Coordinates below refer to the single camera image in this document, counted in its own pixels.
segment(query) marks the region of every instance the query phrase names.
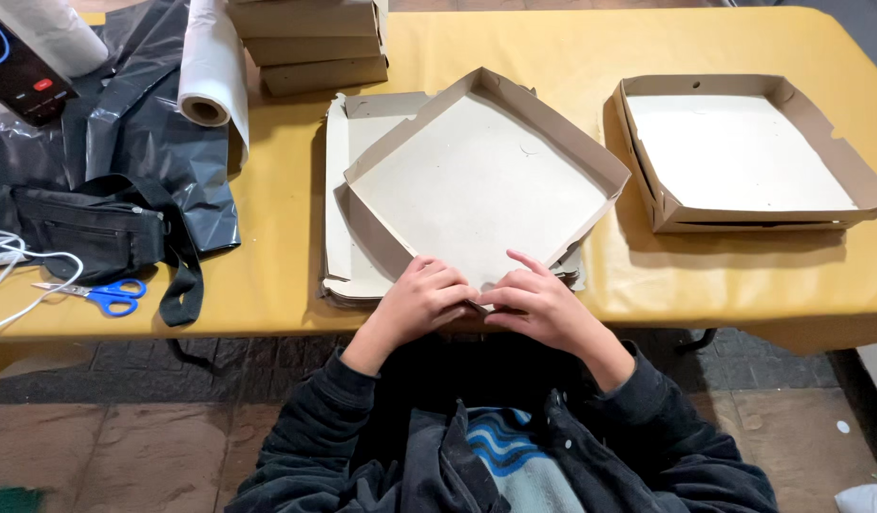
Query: black jacket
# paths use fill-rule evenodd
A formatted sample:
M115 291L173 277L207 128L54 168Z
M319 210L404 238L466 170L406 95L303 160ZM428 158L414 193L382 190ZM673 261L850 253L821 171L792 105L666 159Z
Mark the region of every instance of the black jacket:
M552 390L529 424L584 509L777 511L764 472L742 462L733 438L698 416L634 344L626 347L638 364L619 389L601 395L589 382ZM452 415L413 411L402 465L371 461L351 475L377 378L339 357L340 350L296 386L228 513L510 509L470 450L460 401Z

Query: plastic bag roll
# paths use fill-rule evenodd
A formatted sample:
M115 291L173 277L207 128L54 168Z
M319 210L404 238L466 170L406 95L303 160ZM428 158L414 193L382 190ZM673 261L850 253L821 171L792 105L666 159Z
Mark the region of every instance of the plastic bag roll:
M0 0L0 19L58 73L87 75L109 55L67 0Z
M245 92L245 52L223 0L191 0L182 46L179 110L206 127L232 121L248 158L249 104Z

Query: table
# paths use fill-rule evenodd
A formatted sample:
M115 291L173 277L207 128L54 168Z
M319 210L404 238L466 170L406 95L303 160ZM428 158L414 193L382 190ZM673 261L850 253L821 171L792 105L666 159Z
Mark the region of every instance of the table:
M610 99L619 79L656 73L787 76L877 171L877 68L830 17L799 7L394 13L387 83L346 94L434 93L486 66L539 97L624 162ZM200 319L157 314L161 266L142 308L102 316L54 297L0 342L337 333L364 311L315 298L324 194L324 113L332 92L265 98L250 84L251 154L231 178L242 246L203 264ZM877 220L846 233L654 236L630 180L584 241L581 301L615 326L739 326L797 352L877 342ZM0 286L0 319L39 292L36 268ZM459 327L462 330L476 326Z

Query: phone screen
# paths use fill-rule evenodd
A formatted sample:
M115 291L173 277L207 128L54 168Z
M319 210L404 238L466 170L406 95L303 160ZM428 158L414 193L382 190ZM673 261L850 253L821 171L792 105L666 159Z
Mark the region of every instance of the phone screen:
M0 102L33 126L62 113L77 94L58 73L0 21Z

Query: power strip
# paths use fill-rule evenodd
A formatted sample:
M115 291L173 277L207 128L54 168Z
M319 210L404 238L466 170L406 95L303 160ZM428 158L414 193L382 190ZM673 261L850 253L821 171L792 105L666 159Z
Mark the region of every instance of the power strip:
M5 251L3 253L0 253L0 266L7 266L11 262L13 262L15 258L17 258L17 253L13 251ZM28 256L21 255L21 257L18 258L17 263L19 264L21 262L26 262L29 259L30 258Z

